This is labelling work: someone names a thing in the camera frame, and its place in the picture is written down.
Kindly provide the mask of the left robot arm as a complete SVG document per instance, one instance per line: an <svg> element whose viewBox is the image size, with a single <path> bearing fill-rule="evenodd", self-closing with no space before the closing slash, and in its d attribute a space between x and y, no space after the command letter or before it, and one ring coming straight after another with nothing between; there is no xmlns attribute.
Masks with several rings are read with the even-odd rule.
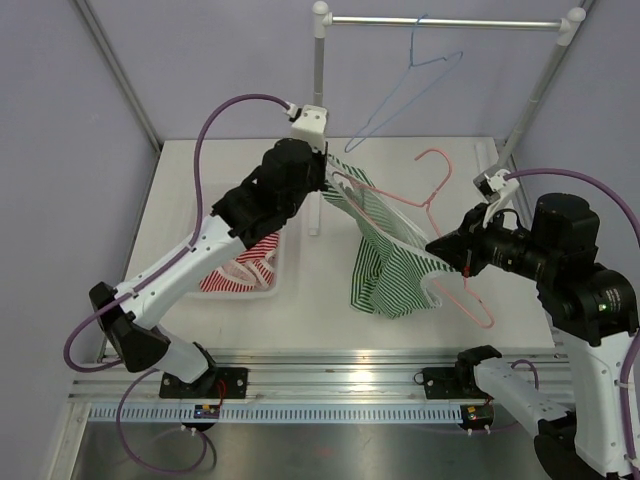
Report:
<svg viewBox="0 0 640 480"><path fill-rule="evenodd" d="M327 145L284 138L261 164L201 218L191 237L133 281L93 286L89 298L102 332L131 373L163 371L195 398L216 385L216 365L197 343L160 326L167 311L215 269L280 231L306 197L325 187Z"/></svg>

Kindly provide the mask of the blue wire hanger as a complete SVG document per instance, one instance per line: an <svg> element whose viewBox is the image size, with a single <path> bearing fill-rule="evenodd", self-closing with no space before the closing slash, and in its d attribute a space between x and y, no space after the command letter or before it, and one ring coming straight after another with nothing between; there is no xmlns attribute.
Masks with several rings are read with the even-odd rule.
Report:
<svg viewBox="0 0 640 480"><path fill-rule="evenodd" d="M381 133L390 123L402 116L405 111L449 76L464 58L462 50L439 54L431 58L421 58L417 54L416 34L419 24L422 20L429 18L430 16L424 13L411 27L404 72L371 112L364 124L347 141L343 149L345 153L351 153L366 140Z"/></svg>

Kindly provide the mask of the green striped tank top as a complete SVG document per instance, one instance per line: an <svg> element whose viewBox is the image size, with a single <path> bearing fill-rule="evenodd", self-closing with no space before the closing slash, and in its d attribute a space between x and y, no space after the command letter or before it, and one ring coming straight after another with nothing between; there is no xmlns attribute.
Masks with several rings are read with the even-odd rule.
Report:
<svg viewBox="0 0 640 480"><path fill-rule="evenodd" d="M375 190L366 172L330 155L323 198L350 216L361 234L350 305L389 319L442 306L429 287L452 268L426 252L425 233Z"/></svg>

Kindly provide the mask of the red striped tank top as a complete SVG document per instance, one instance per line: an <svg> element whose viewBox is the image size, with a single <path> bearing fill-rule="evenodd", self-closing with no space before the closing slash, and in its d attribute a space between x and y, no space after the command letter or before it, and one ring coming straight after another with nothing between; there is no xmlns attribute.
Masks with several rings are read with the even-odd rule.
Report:
<svg viewBox="0 0 640 480"><path fill-rule="evenodd" d="M271 289L276 278L280 241L279 232L265 237L251 249L204 277L198 284L199 292L241 294Z"/></svg>

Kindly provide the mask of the pink wire hanger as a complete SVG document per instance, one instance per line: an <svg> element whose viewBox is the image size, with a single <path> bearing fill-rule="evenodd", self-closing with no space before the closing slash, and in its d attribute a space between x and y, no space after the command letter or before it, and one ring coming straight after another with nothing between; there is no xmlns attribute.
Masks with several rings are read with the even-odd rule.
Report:
<svg viewBox="0 0 640 480"><path fill-rule="evenodd" d="M440 205L439 197L441 196L441 192L447 188L447 184L449 183L449 181L451 180L451 177L453 176L454 164L451 161L450 157L444 151L437 148L431 148L421 152L415 157L415 160L419 162L422 160L423 157L430 154L437 154L441 156L446 162L446 167L445 167L444 176L442 177L442 179L437 184L431 187L430 192L427 194L426 199L423 201L420 201L420 202L412 201L406 198L402 198L398 195L394 195L382 189L379 189L376 187L374 182L370 178L369 179L375 185L375 190L381 193L390 205L394 206L391 202L396 201L408 207L412 207L414 209L419 209L423 211L427 221L431 226L432 231L434 232L435 236L439 238L443 235L441 227L444 225L444 208ZM474 313L471 310L468 309L467 306L465 306L460 300L456 299L456 297L451 292L449 292L441 282L438 281L439 277L429 282L429 287L434 293L436 293L438 296L440 294L443 294L448 300L453 302L453 304L464 315L466 315L474 323L476 323L478 327L486 330L494 327L495 325L494 315L492 314L489 307L485 304L485 302L481 299L481 297L469 287L467 280L462 281L462 288L464 289L465 295L467 296L468 299L473 299L475 300L475 302L477 302L479 308L483 310L483 313L485 316L484 319L478 318L476 315L474 315Z"/></svg>

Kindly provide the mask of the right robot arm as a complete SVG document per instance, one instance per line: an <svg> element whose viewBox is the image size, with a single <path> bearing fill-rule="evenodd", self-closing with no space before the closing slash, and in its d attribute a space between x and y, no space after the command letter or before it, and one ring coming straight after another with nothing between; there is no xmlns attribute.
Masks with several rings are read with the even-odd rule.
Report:
<svg viewBox="0 0 640 480"><path fill-rule="evenodd" d="M488 266L531 280L558 331L571 370L574 405L565 408L517 376L491 346L459 353L456 389L498 401L531 436L553 479L634 479L639 475L626 354L638 332L631 283L596 260L598 215L575 195L546 194L530 228L504 226L486 204L426 251L464 277Z"/></svg>

